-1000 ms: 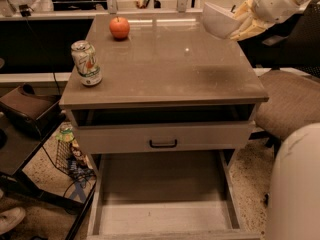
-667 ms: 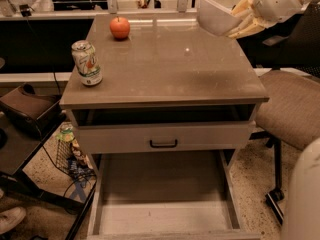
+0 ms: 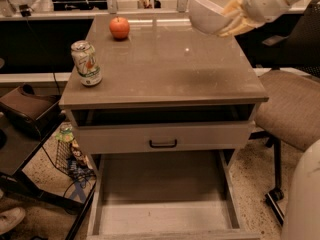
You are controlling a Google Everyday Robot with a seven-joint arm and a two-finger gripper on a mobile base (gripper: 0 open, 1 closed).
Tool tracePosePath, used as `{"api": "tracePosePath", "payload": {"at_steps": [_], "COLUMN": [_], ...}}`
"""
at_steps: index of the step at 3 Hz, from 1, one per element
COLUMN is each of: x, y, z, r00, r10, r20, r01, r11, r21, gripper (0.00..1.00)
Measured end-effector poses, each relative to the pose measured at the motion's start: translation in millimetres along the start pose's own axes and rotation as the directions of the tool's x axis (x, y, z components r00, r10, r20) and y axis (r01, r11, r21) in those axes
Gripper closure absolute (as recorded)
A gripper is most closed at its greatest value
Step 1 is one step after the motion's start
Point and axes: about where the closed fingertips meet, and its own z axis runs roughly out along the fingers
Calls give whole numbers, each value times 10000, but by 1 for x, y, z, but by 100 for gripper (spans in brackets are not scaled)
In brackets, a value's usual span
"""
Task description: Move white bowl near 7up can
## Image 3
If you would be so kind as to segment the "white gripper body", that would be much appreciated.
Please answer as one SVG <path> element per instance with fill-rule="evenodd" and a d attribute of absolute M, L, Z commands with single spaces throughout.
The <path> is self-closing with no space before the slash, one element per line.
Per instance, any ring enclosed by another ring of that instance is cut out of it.
<path fill-rule="evenodd" d="M 257 28 L 279 18 L 291 5 L 290 0 L 243 0 L 242 7 L 247 23 Z"/>

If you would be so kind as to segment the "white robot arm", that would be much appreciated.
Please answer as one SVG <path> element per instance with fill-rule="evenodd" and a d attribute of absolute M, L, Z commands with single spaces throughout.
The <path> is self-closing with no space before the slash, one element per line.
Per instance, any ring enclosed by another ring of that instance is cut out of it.
<path fill-rule="evenodd" d="M 230 0 L 222 15 L 231 20 L 220 37 L 244 34 L 287 12 L 300 0 Z M 291 181 L 281 240 L 320 240 L 320 140 L 300 158 Z"/>

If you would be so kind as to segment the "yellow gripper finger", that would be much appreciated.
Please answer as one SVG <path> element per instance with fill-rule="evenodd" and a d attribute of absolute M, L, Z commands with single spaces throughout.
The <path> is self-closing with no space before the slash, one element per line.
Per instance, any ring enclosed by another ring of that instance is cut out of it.
<path fill-rule="evenodd" d="M 245 16 L 244 0 L 230 0 L 222 10 L 225 17 L 235 18 L 236 16 Z"/>
<path fill-rule="evenodd" d="M 247 33 L 256 27 L 256 22 L 240 15 L 236 16 L 227 26 L 218 32 L 219 37 L 237 36 Z"/>

